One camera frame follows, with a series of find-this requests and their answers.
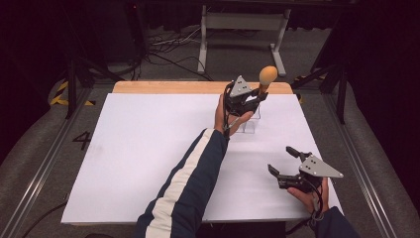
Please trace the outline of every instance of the table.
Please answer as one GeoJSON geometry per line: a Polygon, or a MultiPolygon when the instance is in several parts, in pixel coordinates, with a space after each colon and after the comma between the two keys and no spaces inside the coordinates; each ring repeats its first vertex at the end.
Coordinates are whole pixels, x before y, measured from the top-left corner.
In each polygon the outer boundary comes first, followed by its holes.
{"type": "MultiPolygon", "coordinates": [[[[226,84],[116,83],[104,104],[61,222],[135,223],[192,140],[213,125],[218,94],[226,84]]],[[[254,122],[255,134],[237,133],[231,139],[204,222],[285,221],[308,216],[299,201],[278,189],[266,164],[285,175],[295,175],[300,161],[289,156],[285,146],[318,156],[319,152],[290,86],[274,82],[268,92],[262,119],[254,122]],[[283,113],[276,113],[277,108],[283,113]]],[[[341,209],[331,184],[330,205],[341,209]]]]}

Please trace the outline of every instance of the white stand leg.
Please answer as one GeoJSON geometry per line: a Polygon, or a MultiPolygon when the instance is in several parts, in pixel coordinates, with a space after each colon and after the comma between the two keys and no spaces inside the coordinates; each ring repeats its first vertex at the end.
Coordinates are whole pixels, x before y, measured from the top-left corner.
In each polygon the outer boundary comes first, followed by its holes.
{"type": "Polygon", "coordinates": [[[275,48],[274,44],[270,44],[270,46],[271,46],[272,57],[274,58],[275,67],[277,68],[278,75],[286,76],[286,70],[284,69],[284,65],[283,65],[283,61],[281,60],[280,53],[274,49],[275,48]]]}
{"type": "Polygon", "coordinates": [[[207,59],[207,43],[204,43],[205,47],[204,50],[200,48],[200,56],[198,59],[200,62],[198,63],[197,72],[203,74],[206,69],[206,59],[207,59]]]}
{"type": "Polygon", "coordinates": [[[206,6],[203,6],[203,10],[201,12],[201,45],[200,45],[200,55],[198,59],[200,62],[198,63],[197,72],[203,74],[206,69],[206,58],[207,58],[207,41],[206,41],[206,26],[207,22],[207,9],[206,6]]]}
{"type": "Polygon", "coordinates": [[[274,58],[275,66],[277,67],[279,76],[286,76],[286,70],[284,69],[283,61],[280,57],[280,45],[283,40],[284,32],[286,31],[287,22],[289,19],[290,10],[287,9],[284,11],[283,19],[280,23],[280,28],[278,29],[277,42],[275,44],[270,44],[272,57],[274,58]]]}

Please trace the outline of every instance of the jacket sleeve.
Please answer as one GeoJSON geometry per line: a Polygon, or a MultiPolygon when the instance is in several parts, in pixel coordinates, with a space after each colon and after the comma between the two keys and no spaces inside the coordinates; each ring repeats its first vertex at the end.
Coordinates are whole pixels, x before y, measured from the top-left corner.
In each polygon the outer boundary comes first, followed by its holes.
{"type": "Polygon", "coordinates": [[[135,237],[195,237],[227,146],[222,133],[204,130],[139,217],[135,237]]]}
{"type": "Polygon", "coordinates": [[[321,221],[316,222],[314,231],[316,237],[319,238],[360,237],[337,206],[333,206],[328,211],[324,212],[324,218],[321,221]]]}

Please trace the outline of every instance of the wooden table edge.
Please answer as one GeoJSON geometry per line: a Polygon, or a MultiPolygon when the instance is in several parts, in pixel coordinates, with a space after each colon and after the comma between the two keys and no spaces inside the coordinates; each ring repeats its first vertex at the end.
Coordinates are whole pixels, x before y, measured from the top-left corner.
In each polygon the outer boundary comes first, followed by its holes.
{"type": "MultiPolygon", "coordinates": [[[[119,81],[115,83],[113,93],[143,94],[221,94],[228,81],[119,81]]],[[[257,88],[258,82],[249,82],[251,88],[257,88]]],[[[293,94],[287,82],[273,82],[268,93],[293,94]]]]}

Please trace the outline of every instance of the metal stand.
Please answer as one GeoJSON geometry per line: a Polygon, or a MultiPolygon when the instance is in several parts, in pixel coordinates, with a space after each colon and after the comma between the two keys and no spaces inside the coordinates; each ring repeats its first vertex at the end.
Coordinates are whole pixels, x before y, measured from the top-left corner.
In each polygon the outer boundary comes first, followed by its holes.
{"type": "Polygon", "coordinates": [[[284,14],[238,14],[238,13],[211,13],[203,6],[201,13],[201,45],[197,71],[204,73],[207,58],[207,28],[211,29],[244,29],[278,31],[277,41],[270,44],[272,57],[279,76],[286,76],[279,49],[289,19],[290,10],[284,14]]]}

